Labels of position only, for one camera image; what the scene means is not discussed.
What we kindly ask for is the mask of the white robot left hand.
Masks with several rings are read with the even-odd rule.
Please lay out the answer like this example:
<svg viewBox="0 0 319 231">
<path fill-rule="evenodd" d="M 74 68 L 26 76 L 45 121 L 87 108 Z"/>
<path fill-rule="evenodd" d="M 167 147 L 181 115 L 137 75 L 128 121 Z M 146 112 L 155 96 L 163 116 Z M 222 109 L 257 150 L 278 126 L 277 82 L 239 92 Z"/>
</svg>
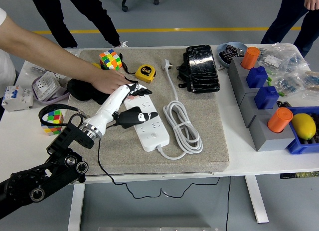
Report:
<svg viewBox="0 0 319 231">
<path fill-rule="evenodd" d="M 149 89 L 138 83 L 120 86 L 105 100 L 93 117 L 83 122 L 81 130 L 92 140 L 95 140 L 104 136 L 107 124 L 112 121 L 116 122 L 115 125 L 121 125 L 122 128 L 126 129 L 157 117 L 157 112 L 144 113 L 139 107 L 118 113 L 121 104 L 129 95 L 142 96 L 151 93 Z"/>
</svg>

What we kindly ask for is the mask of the person's hand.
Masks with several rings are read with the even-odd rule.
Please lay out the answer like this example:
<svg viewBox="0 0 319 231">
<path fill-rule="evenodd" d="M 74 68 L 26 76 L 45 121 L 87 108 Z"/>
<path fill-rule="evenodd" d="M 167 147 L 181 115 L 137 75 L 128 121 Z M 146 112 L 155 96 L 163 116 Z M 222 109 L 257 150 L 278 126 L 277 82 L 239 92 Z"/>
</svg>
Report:
<svg viewBox="0 0 319 231">
<path fill-rule="evenodd" d="M 91 76 L 89 83 L 98 91 L 111 94 L 120 86 L 133 82 L 127 80 L 123 74 L 117 71 L 100 70 Z"/>
<path fill-rule="evenodd" d="M 319 0 L 305 0 L 304 6 L 308 10 L 318 10 Z"/>
</svg>

